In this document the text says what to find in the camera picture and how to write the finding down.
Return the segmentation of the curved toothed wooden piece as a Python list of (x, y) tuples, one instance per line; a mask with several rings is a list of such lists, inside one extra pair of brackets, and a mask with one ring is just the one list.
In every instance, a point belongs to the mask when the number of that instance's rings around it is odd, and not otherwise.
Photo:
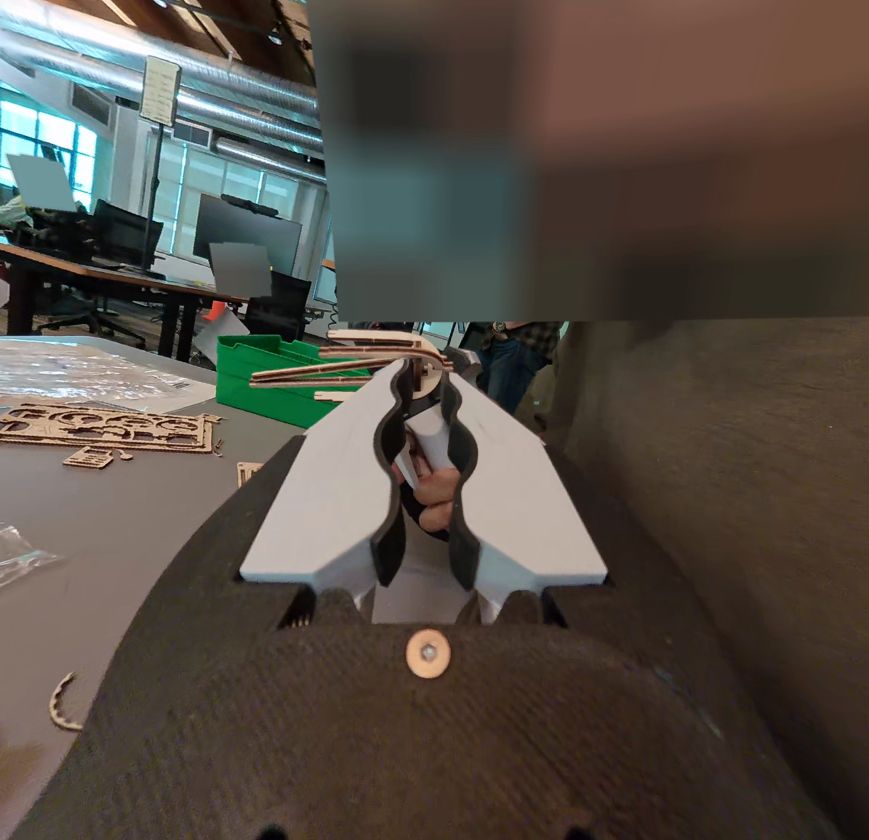
[(66, 674), (54, 688), (49, 697), (48, 714), (50, 723), (64, 732), (79, 734), (82, 732), (82, 724), (68, 718), (62, 712), (62, 699), (71, 682), (77, 677), (77, 672), (72, 671)]

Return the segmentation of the large computer monitor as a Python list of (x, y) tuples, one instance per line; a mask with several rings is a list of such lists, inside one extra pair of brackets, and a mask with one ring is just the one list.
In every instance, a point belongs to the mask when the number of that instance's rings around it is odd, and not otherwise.
[(203, 193), (199, 198), (195, 235), (191, 253), (210, 261), (210, 245), (259, 245), (267, 250), (270, 266), (293, 276), (301, 240), (301, 224), (252, 211), (222, 197)]

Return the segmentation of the black office chair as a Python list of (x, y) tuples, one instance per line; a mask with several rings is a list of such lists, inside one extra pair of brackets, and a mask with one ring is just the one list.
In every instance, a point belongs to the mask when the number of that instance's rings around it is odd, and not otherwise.
[(245, 327), (251, 335), (279, 336), (288, 343), (303, 340), (311, 282), (276, 269), (270, 271), (270, 279), (270, 295), (252, 298), (248, 302)]

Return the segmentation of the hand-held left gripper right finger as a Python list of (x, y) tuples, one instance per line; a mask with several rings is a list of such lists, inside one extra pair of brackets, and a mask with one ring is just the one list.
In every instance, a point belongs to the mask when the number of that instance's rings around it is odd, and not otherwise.
[(536, 434), (472, 384), (441, 385), (448, 456), (459, 471), (449, 523), (449, 563), (495, 619), (516, 592), (603, 585), (607, 567)]

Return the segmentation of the wooden table black legs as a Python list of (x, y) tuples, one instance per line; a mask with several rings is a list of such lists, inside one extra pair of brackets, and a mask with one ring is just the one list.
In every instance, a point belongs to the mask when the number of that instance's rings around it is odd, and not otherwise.
[(146, 302), (164, 307), (158, 343), (160, 356), (187, 363), (197, 313), (212, 302), (239, 307), (246, 298), (217, 293), (184, 280), (159, 280), (131, 272), (103, 269), (55, 258), (15, 246), (1, 246), (2, 262), (10, 266), (7, 334), (32, 336), (38, 290), (46, 283), (66, 284), (79, 291), (126, 302)]

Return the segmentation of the black desk equipment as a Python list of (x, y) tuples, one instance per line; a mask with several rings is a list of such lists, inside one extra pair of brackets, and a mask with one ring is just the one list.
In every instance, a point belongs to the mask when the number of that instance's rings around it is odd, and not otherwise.
[(32, 207), (27, 214), (13, 231), (14, 245), (87, 266), (151, 269), (164, 226), (105, 200), (93, 213)]

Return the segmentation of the dark desk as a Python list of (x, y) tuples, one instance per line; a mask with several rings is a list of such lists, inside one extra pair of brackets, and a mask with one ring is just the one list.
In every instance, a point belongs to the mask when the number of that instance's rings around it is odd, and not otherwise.
[(70, 467), (60, 447), (2, 443), (1, 520), (58, 556), (1, 594), (2, 838), (59, 767), (75, 735), (49, 719), (58, 682), (81, 722), (136, 611), (196, 529), (235, 493), (236, 463), (263, 463), (299, 429), (221, 405), (223, 456), (138, 451), (103, 470)]

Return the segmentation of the sign on black stand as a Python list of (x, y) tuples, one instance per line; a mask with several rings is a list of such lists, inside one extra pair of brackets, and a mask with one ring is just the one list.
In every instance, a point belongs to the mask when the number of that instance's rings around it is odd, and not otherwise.
[(180, 65), (156, 57), (146, 57), (139, 115), (143, 120), (155, 125), (158, 133), (148, 188), (146, 226), (140, 260), (140, 269), (143, 273), (150, 270), (154, 259), (155, 246), (151, 243), (151, 236), (155, 230), (154, 211), (159, 187), (162, 145), (166, 128), (172, 128), (176, 121), (180, 81)]

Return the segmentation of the large wooden puzzle sheet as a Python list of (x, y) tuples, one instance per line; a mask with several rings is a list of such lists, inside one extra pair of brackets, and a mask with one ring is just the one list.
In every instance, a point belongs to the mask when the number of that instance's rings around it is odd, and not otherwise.
[(1, 441), (98, 450), (212, 453), (221, 418), (22, 403), (2, 412)]

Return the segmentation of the crumpled clear plastic bag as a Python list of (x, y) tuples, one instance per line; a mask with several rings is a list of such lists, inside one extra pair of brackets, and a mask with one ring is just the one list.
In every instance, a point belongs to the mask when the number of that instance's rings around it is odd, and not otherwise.
[(1, 523), (1, 588), (61, 562), (60, 556), (31, 546), (16, 527)]

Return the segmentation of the silver ventilation duct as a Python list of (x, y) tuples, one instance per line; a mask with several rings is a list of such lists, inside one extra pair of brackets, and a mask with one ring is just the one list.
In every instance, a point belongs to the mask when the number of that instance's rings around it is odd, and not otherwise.
[(316, 91), (44, 0), (1, 0), (2, 59), (139, 102), (148, 58), (180, 68), (177, 113), (325, 159)]

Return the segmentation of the clear plastic packaging sheet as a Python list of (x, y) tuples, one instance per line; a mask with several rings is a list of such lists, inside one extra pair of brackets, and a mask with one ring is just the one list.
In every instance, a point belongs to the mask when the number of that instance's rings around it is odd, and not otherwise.
[(215, 386), (151, 369), (92, 346), (2, 337), (1, 393), (8, 397), (143, 402), (196, 402), (215, 396)]

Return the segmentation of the small wooden puzzle assembly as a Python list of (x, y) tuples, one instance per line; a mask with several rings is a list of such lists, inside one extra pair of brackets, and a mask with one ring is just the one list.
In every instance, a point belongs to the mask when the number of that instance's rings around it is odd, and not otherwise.
[(377, 371), (405, 359), (411, 369), (412, 398), (420, 400), (435, 392), (443, 375), (452, 369), (449, 359), (428, 339), (412, 332), (347, 329), (331, 331), (328, 340), (320, 348), (324, 362), (258, 371), (252, 374), (249, 387), (311, 389), (317, 400), (341, 402), (349, 394), (338, 393), (338, 389), (358, 389)]

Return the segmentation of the person's right hand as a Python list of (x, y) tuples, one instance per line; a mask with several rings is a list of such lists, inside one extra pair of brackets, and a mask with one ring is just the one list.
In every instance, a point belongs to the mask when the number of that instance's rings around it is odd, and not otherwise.
[(429, 535), (446, 541), (460, 472), (454, 468), (431, 471), (423, 463), (417, 487), (401, 485), (401, 501), (410, 518)]

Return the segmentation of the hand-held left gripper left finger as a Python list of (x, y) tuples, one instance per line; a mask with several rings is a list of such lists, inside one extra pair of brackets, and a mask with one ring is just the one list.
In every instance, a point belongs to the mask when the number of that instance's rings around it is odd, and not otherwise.
[(393, 464), (406, 444), (411, 365), (388, 365), (291, 444), (294, 458), (240, 577), (340, 589), (357, 607), (401, 567), (406, 530)]

